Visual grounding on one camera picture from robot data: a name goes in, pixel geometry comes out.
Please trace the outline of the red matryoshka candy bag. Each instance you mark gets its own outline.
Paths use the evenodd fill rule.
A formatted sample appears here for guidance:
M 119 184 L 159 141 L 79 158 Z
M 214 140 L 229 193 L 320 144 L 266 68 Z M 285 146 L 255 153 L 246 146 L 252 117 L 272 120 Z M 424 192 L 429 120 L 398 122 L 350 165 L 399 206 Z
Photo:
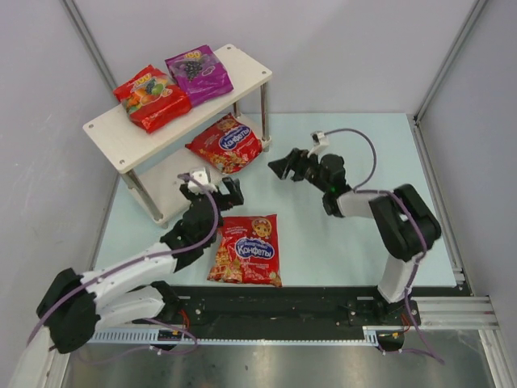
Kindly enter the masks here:
M 241 171 L 263 151 L 252 128 L 232 113 L 210 125 L 185 147 L 227 175 Z
M 219 229 L 221 243 L 207 280 L 280 287 L 277 216 L 230 216 Z

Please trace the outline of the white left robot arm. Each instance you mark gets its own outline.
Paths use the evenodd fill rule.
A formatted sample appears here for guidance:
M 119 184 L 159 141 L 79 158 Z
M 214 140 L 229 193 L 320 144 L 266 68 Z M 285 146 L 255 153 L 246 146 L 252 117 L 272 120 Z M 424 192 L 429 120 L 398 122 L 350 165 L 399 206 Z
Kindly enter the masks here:
M 158 242 L 109 268 L 84 273 L 67 268 L 55 276 L 36 309 L 37 326 L 48 329 L 53 350 L 71 353 L 104 328 L 176 314 L 179 299 L 165 277 L 201 258 L 216 241 L 222 212 L 244 203 L 237 179 L 223 178 L 223 193 L 201 172 L 180 178 L 190 205 Z

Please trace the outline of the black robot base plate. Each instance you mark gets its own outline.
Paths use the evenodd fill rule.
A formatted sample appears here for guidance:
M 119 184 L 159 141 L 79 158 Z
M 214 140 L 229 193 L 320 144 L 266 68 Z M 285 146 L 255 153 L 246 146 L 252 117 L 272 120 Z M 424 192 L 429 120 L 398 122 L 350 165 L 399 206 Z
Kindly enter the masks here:
M 355 324 L 412 327 L 420 324 L 418 304 L 403 300 L 389 304 L 373 286 L 283 287 L 253 285 L 180 286 L 171 289 L 190 322 L 204 317 L 335 318 Z

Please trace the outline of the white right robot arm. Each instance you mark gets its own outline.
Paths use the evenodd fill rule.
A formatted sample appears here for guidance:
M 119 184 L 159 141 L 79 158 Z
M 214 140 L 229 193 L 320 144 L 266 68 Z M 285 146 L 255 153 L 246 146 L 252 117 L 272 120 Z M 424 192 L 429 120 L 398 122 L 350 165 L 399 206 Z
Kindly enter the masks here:
M 389 304 L 410 296 L 419 264 L 442 235 L 437 218 L 413 185 L 391 192 L 355 191 L 347 182 L 343 157 L 318 157 L 297 148 L 267 165 L 279 179 L 305 180 L 319 189 L 327 215 L 372 219 L 389 253 L 377 291 Z

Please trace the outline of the red fruit candy bag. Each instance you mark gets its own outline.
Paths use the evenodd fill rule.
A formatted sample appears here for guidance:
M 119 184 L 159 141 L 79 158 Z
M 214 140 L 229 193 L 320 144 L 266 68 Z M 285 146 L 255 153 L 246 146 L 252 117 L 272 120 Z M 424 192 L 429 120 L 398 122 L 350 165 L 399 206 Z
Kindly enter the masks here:
M 154 133 L 191 110 L 187 93 L 153 65 L 118 86 L 113 95 L 130 121 L 146 133 Z

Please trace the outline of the purple grape candy bag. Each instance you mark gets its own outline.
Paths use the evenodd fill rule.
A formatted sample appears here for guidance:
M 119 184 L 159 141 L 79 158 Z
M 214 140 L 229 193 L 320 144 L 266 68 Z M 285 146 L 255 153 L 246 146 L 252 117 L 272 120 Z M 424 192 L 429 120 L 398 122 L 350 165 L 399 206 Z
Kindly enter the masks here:
M 233 91 L 226 68 L 206 44 L 167 58 L 165 64 L 192 107 Z

